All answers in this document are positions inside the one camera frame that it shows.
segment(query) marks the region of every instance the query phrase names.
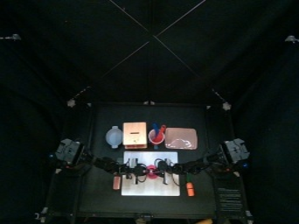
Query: wire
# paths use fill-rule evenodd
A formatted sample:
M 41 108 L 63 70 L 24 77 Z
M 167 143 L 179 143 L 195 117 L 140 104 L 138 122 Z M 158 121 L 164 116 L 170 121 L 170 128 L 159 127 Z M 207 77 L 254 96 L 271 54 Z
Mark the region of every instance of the wire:
M 158 167 L 156 165 L 156 161 L 163 161 L 160 158 L 158 158 L 155 161 L 154 161 L 154 166 Z
M 178 186 L 186 186 L 187 185 L 187 182 L 184 181 L 184 184 L 183 185 L 179 185 L 176 182 L 175 182 L 175 180 L 174 180 L 174 175 L 172 175 L 172 182 L 178 185 Z
M 146 179 L 147 179 L 147 175 L 144 175 L 144 180 L 140 180 L 140 179 L 136 177 L 136 180 L 138 180 L 138 182 L 140 182 L 140 183 L 144 183 L 144 182 L 146 182 Z

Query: black tent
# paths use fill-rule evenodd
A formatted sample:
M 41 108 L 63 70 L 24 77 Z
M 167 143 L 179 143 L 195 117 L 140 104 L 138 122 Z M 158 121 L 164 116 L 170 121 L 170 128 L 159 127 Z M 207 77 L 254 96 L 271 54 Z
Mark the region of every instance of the black tent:
M 196 114 L 182 108 L 223 112 L 223 103 L 251 152 L 244 187 L 255 221 L 299 223 L 299 43 L 286 41 L 299 37 L 298 1 L 4 0 L 0 7 L 3 223 L 36 222 L 48 154 L 80 135 L 68 131 L 84 131 L 94 105 L 134 105 L 144 116 L 144 107 L 162 105 L 164 119 L 186 121 Z M 124 117 L 136 113 L 122 109 Z

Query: red object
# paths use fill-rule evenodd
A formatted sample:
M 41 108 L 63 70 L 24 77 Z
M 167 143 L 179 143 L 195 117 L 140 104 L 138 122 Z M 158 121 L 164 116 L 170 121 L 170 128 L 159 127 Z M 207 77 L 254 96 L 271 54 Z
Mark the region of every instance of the red object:
M 188 196 L 194 196 L 195 192 L 194 192 L 192 182 L 188 182 L 186 187 L 187 187 Z
M 154 173 L 155 168 L 156 168 L 156 167 L 155 167 L 152 164 L 150 164 L 150 165 L 147 166 L 147 170 L 150 171 L 150 172 L 147 173 L 147 177 L 148 177 L 150 179 L 156 179 L 156 178 L 158 178 L 156 174 Z
M 160 143 L 164 139 L 164 130 L 166 130 L 166 125 L 162 126 L 160 130 L 159 130 L 159 134 L 156 136 L 156 138 L 154 139 L 155 143 Z

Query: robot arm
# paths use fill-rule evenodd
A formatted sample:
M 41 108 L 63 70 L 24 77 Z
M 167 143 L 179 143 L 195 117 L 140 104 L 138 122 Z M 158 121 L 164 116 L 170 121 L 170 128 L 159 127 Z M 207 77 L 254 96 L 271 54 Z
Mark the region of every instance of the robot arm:
M 174 173 L 174 174 L 198 174 L 212 163 L 230 167 L 248 158 L 248 151 L 244 145 L 244 141 L 239 138 L 224 142 L 218 150 L 206 157 L 190 161 L 184 164 L 167 164 L 166 161 L 159 161 L 156 172 Z M 95 165 L 99 169 L 115 175 L 126 175 L 134 173 L 136 176 L 144 176 L 148 173 L 146 166 L 136 164 L 134 168 L 128 164 L 119 164 L 112 158 L 95 157 L 84 148 L 84 145 L 70 139 L 60 141 L 59 149 L 55 154 L 51 154 L 51 163 L 57 168 L 71 168 L 80 164 Z

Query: black table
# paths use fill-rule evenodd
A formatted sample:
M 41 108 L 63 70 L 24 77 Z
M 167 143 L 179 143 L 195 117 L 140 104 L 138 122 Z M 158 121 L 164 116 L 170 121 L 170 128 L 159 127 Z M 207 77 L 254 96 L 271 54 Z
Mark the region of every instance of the black table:
M 170 128 L 196 129 L 198 150 L 170 150 L 162 145 L 159 151 L 178 151 L 179 162 L 194 161 L 234 139 L 230 112 L 222 106 L 200 105 L 128 105 L 94 104 L 75 108 L 65 122 L 63 138 L 82 141 L 99 158 L 115 160 L 124 156 L 124 146 L 111 149 L 106 134 L 112 126 L 123 129 L 123 123 L 147 122 Z M 154 151 L 154 146 L 140 151 Z M 203 171 L 192 176 L 195 197 L 188 197 L 186 187 L 180 196 L 122 196 L 112 189 L 114 176 L 96 167 L 88 167 L 78 177 L 55 175 L 48 198 L 49 215 L 67 215 L 75 223 L 80 217 L 135 217 L 138 214 L 155 218 L 200 219 L 215 217 L 216 202 L 211 175 Z

